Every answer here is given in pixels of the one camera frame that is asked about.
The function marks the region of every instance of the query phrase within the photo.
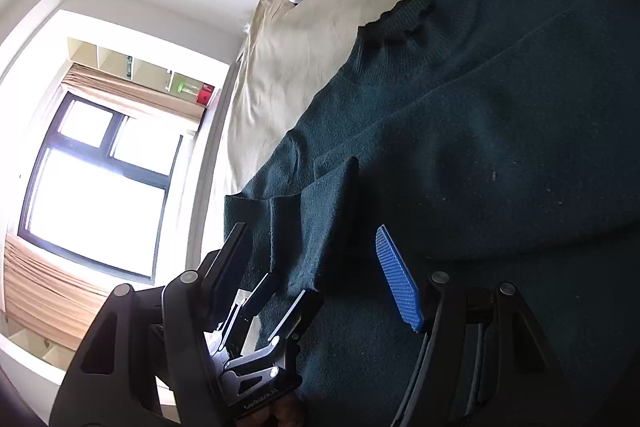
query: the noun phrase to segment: finger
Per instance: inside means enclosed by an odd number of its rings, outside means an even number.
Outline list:
[[[278,419],[278,427],[302,427],[305,411],[302,402],[294,394],[287,394],[273,405],[273,415]]]
[[[238,427],[260,427],[269,419],[269,416],[271,416],[271,407],[263,407],[241,420],[236,420],[236,425]]]

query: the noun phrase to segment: orange curtain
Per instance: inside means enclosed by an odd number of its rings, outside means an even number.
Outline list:
[[[7,234],[6,314],[31,331],[78,349],[109,293],[50,263],[20,237]]]
[[[189,102],[103,71],[74,64],[62,85],[69,91],[92,102],[143,120],[152,118],[154,124],[165,125],[186,136],[198,130],[203,105]]]

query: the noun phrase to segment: black window frame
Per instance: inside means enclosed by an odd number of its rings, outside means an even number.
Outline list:
[[[111,121],[109,122],[107,130],[102,137],[100,147],[96,148],[91,145],[87,145],[86,143],[74,140],[58,132],[69,108],[76,101],[85,103],[87,105],[92,105],[101,110],[110,112],[113,115],[111,117]],[[169,187],[171,185],[172,176],[174,175],[174,168],[176,159],[178,157],[178,151],[180,150],[180,146],[182,145],[182,136],[180,136],[180,139],[178,140],[178,145],[175,149],[174,161],[172,162],[169,174],[161,174],[159,172],[145,169],[137,165],[126,163],[122,160],[114,158],[112,154],[117,145],[118,133],[121,130],[123,124],[129,118],[130,117],[128,117],[127,115],[122,114],[116,110],[104,107],[103,105],[95,102],[91,102],[90,100],[74,95],[72,93],[67,93],[65,95],[62,103],[60,103],[60,107],[57,109],[53,120],[51,121],[51,124],[49,125],[49,128],[47,129],[47,133],[44,137],[44,140],[42,141],[40,150],[38,151],[33,169],[31,169],[31,176],[29,178],[27,190],[22,202],[20,221],[18,222],[18,236],[23,238],[25,241],[28,241],[32,245],[47,250],[50,253],[59,255],[64,259],[68,259],[69,261],[73,261],[102,273],[134,282],[154,284],[156,279],[156,264],[158,263],[158,248],[160,245],[160,235],[162,230],[162,220],[164,219],[164,209],[166,207],[166,201],[169,195]],[[122,175],[131,180],[141,182],[145,185],[151,185],[152,187],[162,188],[164,190],[164,200],[162,200],[162,209],[158,222],[158,233],[156,235],[156,247],[154,250],[154,261],[151,277],[144,274],[117,268],[111,266],[110,264],[94,261],[94,259],[89,259],[88,257],[80,255],[79,253],[67,250],[66,248],[60,247],[59,245],[55,245],[54,243],[46,241],[45,239],[38,237],[37,235],[34,235],[30,232],[30,230],[28,229],[28,219],[30,218],[31,203],[37,188],[38,176],[41,172],[47,150],[59,150],[84,162],[91,163],[92,165],[107,169],[111,172],[115,172],[116,174]]]

